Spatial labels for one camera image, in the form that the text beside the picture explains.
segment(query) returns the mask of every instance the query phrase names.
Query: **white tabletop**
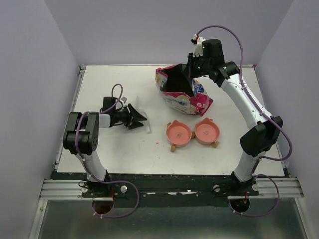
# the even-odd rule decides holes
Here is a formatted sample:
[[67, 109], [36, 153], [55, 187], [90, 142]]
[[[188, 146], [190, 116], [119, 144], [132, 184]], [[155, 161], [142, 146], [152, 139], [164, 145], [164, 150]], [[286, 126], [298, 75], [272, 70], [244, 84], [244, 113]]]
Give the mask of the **white tabletop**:
[[[144, 127], [133, 130], [122, 126], [99, 129], [97, 153], [110, 173], [230, 175], [236, 168], [242, 148], [239, 139], [247, 131], [246, 123], [235, 104], [209, 78], [199, 78], [208, 95], [214, 100], [203, 117], [190, 116], [169, 108], [155, 86], [155, 69], [164, 65], [106, 65], [87, 66], [74, 111], [99, 111], [103, 97], [111, 95], [116, 83], [124, 87], [123, 96], [133, 106], [136, 96], [150, 120], [150, 134]], [[263, 103], [255, 71], [244, 68], [243, 76], [252, 92]], [[170, 152], [166, 138], [167, 123], [179, 120], [194, 128], [209, 117], [219, 126], [220, 144], [217, 148], [201, 145], [196, 140], [184, 148]], [[267, 156], [279, 157], [275, 146]], [[62, 151], [58, 172], [84, 172], [79, 160], [69, 151]], [[280, 162], [263, 160], [256, 173], [283, 176]]]

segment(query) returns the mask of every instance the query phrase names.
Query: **orange bowl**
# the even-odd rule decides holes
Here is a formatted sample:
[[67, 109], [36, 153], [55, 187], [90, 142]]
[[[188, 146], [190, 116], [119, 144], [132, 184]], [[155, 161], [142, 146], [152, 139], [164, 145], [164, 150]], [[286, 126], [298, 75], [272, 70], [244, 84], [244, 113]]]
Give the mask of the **orange bowl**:
[[166, 129], [167, 139], [176, 147], [184, 147], [191, 139], [191, 129], [188, 125], [174, 120]]
[[212, 144], [218, 139], [220, 130], [217, 124], [209, 118], [205, 118], [195, 125], [195, 135], [198, 142]]

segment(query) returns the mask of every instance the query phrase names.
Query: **clear plastic piece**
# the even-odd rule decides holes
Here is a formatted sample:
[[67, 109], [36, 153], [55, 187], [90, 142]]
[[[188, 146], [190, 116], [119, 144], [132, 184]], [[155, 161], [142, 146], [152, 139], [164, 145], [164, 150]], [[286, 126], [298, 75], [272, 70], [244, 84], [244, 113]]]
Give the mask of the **clear plastic piece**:
[[146, 115], [145, 110], [143, 109], [142, 106], [142, 101], [141, 98], [139, 96], [136, 96], [136, 110], [143, 115], [145, 118], [147, 118], [147, 121], [143, 121], [144, 124], [144, 128], [146, 129], [146, 133], [151, 133], [151, 126], [150, 126], [150, 120]]

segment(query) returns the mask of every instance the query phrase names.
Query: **snack bag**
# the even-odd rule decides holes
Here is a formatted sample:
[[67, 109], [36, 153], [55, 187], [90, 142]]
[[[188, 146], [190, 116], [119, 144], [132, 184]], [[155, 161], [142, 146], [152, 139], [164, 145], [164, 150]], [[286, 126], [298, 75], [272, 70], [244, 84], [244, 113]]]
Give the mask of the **snack bag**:
[[185, 64], [156, 69], [156, 86], [168, 106], [190, 115], [204, 115], [213, 100], [204, 87], [189, 78]]

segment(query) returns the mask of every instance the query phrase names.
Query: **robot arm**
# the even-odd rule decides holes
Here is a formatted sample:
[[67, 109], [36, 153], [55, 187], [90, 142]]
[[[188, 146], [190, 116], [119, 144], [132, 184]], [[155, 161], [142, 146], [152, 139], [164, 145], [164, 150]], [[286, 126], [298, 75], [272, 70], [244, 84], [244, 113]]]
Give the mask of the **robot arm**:
[[[109, 109], [115, 102], [115, 97], [104, 97], [103, 107], [100, 112]], [[101, 164], [96, 152], [99, 139], [99, 128], [123, 124], [128, 129], [134, 129], [143, 126], [140, 121], [147, 120], [147, 118], [138, 113], [131, 104], [128, 104], [128, 106], [124, 106], [123, 103], [121, 104], [122, 107], [120, 109], [114, 107], [108, 110], [107, 114], [90, 112], [84, 116], [77, 139], [79, 150], [82, 155], [78, 153], [75, 147], [76, 129], [79, 120], [82, 117], [82, 113], [71, 112], [69, 115], [63, 135], [63, 147], [68, 149], [71, 154], [74, 154], [80, 160], [82, 166], [86, 170], [88, 181], [96, 182], [96, 180], [91, 177], [91, 174], [101, 181], [109, 181], [108, 172]]]
[[186, 69], [189, 77], [209, 76], [233, 100], [249, 129], [240, 139], [243, 153], [234, 171], [234, 175], [239, 182], [247, 182], [252, 178], [259, 157], [263, 156], [276, 143], [280, 131], [259, 113], [245, 93], [244, 88], [248, 90], [259, 108], [263, 109], [266, 116], [270, 117], [280, 127], [282, 127], [283, 121], [280, 117], [274, 118], [262, 106], [244, 80], [242, 85], [237, 65], [234, 62], [225, 63], [224, 61], [220, 40], [205, 40], [205, 38], [194, 35], [192, 42], [196, 44], [196, 47], [194, 52], [188, 55]]

